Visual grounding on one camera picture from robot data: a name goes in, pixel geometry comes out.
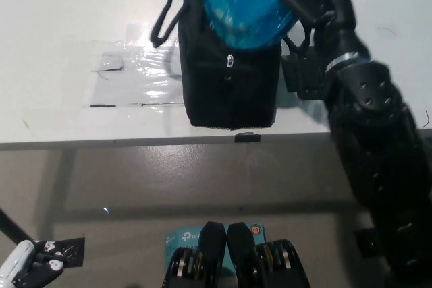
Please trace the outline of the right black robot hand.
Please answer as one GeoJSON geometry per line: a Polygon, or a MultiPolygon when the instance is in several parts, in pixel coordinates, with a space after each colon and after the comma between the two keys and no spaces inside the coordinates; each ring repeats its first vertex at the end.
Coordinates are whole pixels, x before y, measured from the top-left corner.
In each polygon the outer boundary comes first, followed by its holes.
{"type": "Polygon", "coordinates": [[[351,0],[280,0],[302,25],[307,36],[315,31],[315,51],[323,58],[325,71],[371,61],[369,50],[356,34],[356,16],[351,0]]]}

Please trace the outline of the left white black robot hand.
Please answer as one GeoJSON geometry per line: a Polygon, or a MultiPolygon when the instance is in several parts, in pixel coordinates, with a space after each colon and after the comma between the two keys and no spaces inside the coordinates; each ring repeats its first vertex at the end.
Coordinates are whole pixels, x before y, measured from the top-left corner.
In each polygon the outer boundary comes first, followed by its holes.
{"type": "Polygon", "coordinates": [[[45,287],[64,271],[56,241],[21,241],[1,265],[1,287],[45,287]]]}

